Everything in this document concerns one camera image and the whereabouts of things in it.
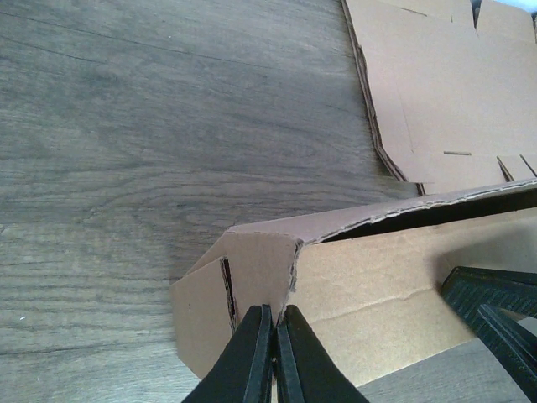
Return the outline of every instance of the wood grain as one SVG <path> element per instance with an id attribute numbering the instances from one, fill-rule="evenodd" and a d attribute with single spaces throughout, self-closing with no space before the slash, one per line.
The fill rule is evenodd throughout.
<path id="1" fill-rule="evenodd" d="M 1 402 L 180 401 L 168 284 L 222 231 L 416 196 L 335 0 L 3 0 L 0 122 Z"/>

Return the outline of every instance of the gray wooden surface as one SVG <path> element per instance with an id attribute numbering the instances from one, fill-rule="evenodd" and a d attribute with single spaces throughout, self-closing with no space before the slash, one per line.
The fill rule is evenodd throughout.
<path id="1" fill-rule="evenodd" d="M 337 0 L 2 0 L 0 172 L 9 403 L 180 401 L 169 279 L 224 229 L 415 196 Z M 364 392 L 524 401 L 479 342 Z"/>

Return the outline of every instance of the folded cardboard box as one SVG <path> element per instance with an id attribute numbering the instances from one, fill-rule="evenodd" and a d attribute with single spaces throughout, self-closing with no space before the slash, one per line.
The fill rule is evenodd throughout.
<path id="1" fill-rule="evenodd" d="M 171 286 L 179 356 L 203 378 L 250 306 L 294 304 L 359 386 L 473 338 L 453 267 L 536 261 L 537 180 L 233 227 Z"/>
<path id="2" fill-rule="evenodd" d="M 470 0 L 343 4 L 375 148 L 398 179 L 435 194 L 535 177 L 531 14 L 494 0 L 478 13 Z"/>

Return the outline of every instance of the brown cardboard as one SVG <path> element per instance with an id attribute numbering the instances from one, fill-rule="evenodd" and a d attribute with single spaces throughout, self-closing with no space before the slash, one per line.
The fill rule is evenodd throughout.
<path id="1" fill-rule="evenodd" d="M 453 266 L 526 270 L 535 245 L 535 178 L 232 227 L 171 286 L 179 355 L 202 378 L 251 305 L 293 303 L 361 385 L 472 338 L 436 292 Z"/>
<path id="2" fill-rule="evenodd" d="M 529 13 L 483 0 L 344 1 L 373 142 L 425 193 L 499 185 L 499 156 L 537 150 Z"/>

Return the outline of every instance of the cardboard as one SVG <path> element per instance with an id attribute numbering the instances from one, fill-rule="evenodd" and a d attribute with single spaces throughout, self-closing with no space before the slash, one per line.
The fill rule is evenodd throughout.
<path id="1" fill-rule="evenodd" d="M 474 26 L 469 0 L 343 3 L 388 169 L 427 194 L 511 181 L 498 157 L 537 151 L 531 15 L 482 0 Z"/>
<path id="2" fill-rule="evenodd" d="M 456 265 L 534 270 L 537 179 L 229 228 L 171 286 L 203 378 L 251 305 L 304 313 L 356 386 L 472 338 L 438 285 Z"/>

